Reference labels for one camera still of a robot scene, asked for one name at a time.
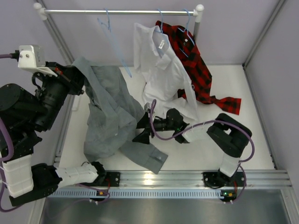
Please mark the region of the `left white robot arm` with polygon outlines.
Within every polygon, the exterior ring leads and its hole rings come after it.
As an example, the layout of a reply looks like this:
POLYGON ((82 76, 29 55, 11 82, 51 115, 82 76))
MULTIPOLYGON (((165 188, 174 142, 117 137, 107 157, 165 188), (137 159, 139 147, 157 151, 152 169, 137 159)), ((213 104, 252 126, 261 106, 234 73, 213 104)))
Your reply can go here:
POLYGON ((32 83, 42 82, 35 94, 17 84, 0 89, 0 174, 13 208, 45 198, 57 189, 82 184, 101 186, 106 171, 99 162, 80 167, 56 168, 31 164, 34 146, 42 141, 37 133, 51 129, 65 99, 83 94, 85 77, 75 66, 47 62, 46 71, 34 69, 32 83))

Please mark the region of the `light blue hanger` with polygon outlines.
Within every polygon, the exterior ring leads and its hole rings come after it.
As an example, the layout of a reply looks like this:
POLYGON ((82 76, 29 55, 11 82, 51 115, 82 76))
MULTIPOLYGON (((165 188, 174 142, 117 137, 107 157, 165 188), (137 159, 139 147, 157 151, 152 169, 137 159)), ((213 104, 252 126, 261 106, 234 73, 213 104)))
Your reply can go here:
POLYGON ((124 56, 123 56, 122 51, 120 50, 119 43, 118 43, 115 35, 112 32, 108 9, 104 8, 104 11, 107 15, 107 22, 104 22, 99 17, 97 18, 97 21, 98 21, 102 31, 104 32, 106 38, 108 39, 108 41, 110 43, 110 46, 112 47, 113 52, 115 53, 117 59, 120 61, 122 67, 125 69, 125 71, 129 75, 129 77, 132 78, 132 73, 131 73, 130 69, 128 68, 128 66, 127 66, 127 64, 124 60, 124 56))

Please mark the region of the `grey shirt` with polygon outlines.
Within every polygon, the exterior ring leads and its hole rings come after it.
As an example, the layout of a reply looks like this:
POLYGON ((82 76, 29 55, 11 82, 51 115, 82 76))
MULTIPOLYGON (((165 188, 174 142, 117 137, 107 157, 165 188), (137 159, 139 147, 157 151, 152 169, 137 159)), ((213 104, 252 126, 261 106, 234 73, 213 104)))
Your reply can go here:
POLYGON ((83 56, 72 65, 84 75, 90 100, 84 141, 87 160, 97 161, 120 151, 135 164, 158 174, 168 156, 152 144, 133 142, 145 111, 130 95, 120 68, 100 65, 83 56))

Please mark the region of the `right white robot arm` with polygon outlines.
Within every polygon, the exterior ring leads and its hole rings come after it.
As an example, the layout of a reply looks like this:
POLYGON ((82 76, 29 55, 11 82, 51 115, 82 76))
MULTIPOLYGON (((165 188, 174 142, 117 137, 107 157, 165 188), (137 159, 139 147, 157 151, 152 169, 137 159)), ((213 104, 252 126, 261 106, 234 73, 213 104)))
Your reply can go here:
POLYGON ((237 170, 242 161, 241 156, 245 147, 252 144, 252 132, 225 113, 221 113, 216 119, 191 125, 184 121, 183 116, 175 108, 169 109, 165 118, 153 115, 153 110, 148 109, 143 118, 137 123, 137 129, 143 131, 137 135, 133 142, 149 144, 150 138, 154 138, 158 132, 172 131, 172 138, 180 144, 188 144, 203 138, 203 127, 209 124, 206 133, 223 151, 223 159, 220 168, 215 172, 205 172, 204 185, 212 189, 221 187, 244 186, 237 170))

